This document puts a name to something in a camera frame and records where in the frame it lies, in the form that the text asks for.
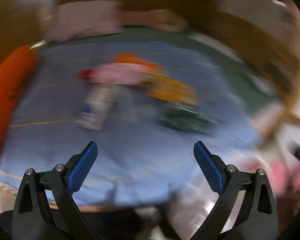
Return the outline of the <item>orange snack bag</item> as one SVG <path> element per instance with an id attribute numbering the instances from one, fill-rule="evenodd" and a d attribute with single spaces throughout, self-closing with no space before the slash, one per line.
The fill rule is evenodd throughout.
<path id="1" fill-rule="evenodd" d="M 158 65 L 154 62 L 148 61 L 142 57 L 139 57 L 133 53 L 122 53 L 118 54 L 114 57 L 115 63 L 131 63 L 131 64 L 139 64 L 147 67 L 150 72 L 162 72 L 164 70 L 163 66 Z"/>

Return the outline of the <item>yellow snack bag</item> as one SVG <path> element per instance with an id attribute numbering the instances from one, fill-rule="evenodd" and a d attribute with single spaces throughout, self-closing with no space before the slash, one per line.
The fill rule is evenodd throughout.
<path id="1" fill-rule="evenodd" d="M 198 105 L 195 89 L 170 77 L 153 76 L 146 94 L 161 101 Z"/>

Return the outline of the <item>striped plush doll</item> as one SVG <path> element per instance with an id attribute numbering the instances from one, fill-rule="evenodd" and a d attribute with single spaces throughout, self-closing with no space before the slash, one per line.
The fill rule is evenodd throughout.
<path id="1" fill-rule="evenodd" d="M 117 17 L 124 26 L 140 26 L 174 33 L 184 31 L 189 25 L 185 18 L 168 9 L 119 11 Z"/>

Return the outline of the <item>blue striped blanket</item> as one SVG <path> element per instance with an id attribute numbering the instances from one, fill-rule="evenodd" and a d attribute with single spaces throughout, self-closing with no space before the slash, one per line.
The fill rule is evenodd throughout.
<path id="1" fill-rule="evenodd" d="M 76 122 L 90 91 L 77 73 L 104 63 L 92 67 L 66 64 L 42 50 L 39 57 L 34 80 L 13 115 L 0 152 L 0 183 L 6 189 L 17 189 L 26 169 L 51 170 L 94 141 L 98 158 L 73 195 L 77 204 L 161 203 L 197 168 L 195 142 L 202 141 L 210 151 L 225 157 L 231 148 L 254 146 L 260 140 L 240 98 L 216 67 L 166 70 L 160 64 L 171 78 L 195 89 L 201 113 L 221 122 L 212 135 L 161 126 L 163 104 L 141 89 L 126 91 L 102 129 L 89 131 Z"/>

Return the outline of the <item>pink plastic bag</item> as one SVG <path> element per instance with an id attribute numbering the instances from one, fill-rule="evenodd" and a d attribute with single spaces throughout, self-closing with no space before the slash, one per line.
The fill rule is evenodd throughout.
<path id="1" fill-rule="evenodd" d="M 151 74 L 151 69 L 142 64 L 108 63 L 97 66 L 89 77 L 94 84 L 136 86 Z"/>

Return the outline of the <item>red snack wrapper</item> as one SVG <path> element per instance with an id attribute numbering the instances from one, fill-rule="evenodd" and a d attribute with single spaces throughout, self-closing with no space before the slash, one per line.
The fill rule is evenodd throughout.
<path id="1" fill-rule="evenodd" d="M 93 69 L 85 69 L 77 73 L 77 77 L 83 80 L 89 80 L 94 75 Z"/>

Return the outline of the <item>green bed sheet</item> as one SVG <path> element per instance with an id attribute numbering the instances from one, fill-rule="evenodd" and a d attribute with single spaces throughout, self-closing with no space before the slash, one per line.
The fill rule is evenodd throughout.
<path id="1" fill-rule="evenodd" d="M 283 110 L 282 102 L 274 92 L 263 91 L 266 83 L 249 64 L 227 46 L 200 33 L 126 27 L 118 34 L 48 42 L 41 50 L 56 55 L 62 63 L 77 62 L 87 67 L 110 62 L 119 53 L 136 53 L 162 64 L 166 70 L 216 67 L 250 116 L 278 115 Z"/>

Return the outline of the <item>dark green snack bag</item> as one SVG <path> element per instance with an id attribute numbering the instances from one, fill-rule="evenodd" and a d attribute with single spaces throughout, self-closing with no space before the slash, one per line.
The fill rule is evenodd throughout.
<path id="1" fill-rule="evenodd" d="M 165 106 L 160 123 L 178 131 L 211 134 L 221 122 L 213 116 L 198 112 L 191 105 L 170 103 Z"/>

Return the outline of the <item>white blue printed package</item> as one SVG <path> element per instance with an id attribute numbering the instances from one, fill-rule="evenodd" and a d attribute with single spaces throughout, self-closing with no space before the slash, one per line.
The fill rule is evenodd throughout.
<path id="1" fill-rule="evenodd" d="M 94 85 L 83 101 L 77 123 L 84 129 L 100 131 L 119 94 L 114 84 Z"/>

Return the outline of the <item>pink chair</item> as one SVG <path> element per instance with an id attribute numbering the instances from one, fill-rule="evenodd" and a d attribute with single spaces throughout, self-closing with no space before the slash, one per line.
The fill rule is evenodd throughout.
<path id="1" fill-rule="evenodd" d="M 268 179 L 276 196 L 282 196 L 291 187 L 294 192 L 300 191 L 300 164 L 291 170 L 282 161 L 275 160 L 270 165 Z"/>

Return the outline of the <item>wooden bed frame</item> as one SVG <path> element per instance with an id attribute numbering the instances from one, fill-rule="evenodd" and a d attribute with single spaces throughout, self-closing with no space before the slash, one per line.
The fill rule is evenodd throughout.
<path id="1" fill-rule="evenodd" d="M 43 0 L 0 0 L 0 64 L 16 48 L 40 40 L 38 10 Z M 58 0 L 59 3 L 91 0 Z M 287 121 L 300 96 L 300 56 L 261 28 L 219 11 L 212 0 L 117 0 L 128 11 L 170 9 L 187 19 L 190 26 L 223 42 L 239 53 L 277 88 L 284 108 L 261 129 L 269 139 Z"/>

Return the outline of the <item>orange carrot plush pillow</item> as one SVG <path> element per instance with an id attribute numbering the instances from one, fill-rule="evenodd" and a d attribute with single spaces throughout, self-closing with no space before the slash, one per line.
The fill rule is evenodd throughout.
<path id="1" fill-rule="evenodd" d="M 24 45 L 14 50 L 0 65 L 0 149 L 13 111 L 32 79 L 37 62 L 37 53 L 30 45 Z"/>

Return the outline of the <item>pink pillow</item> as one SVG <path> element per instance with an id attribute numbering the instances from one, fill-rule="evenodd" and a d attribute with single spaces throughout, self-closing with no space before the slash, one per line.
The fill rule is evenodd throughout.
<path id="1" fill-rule="evenodd" d="M 48 42 L 63 42 L 76 37 L 119 33 L 117 18 L 120 3 L 111 0 L 81 1 L 57 6 L 52 25 L 42 32 Z"/>

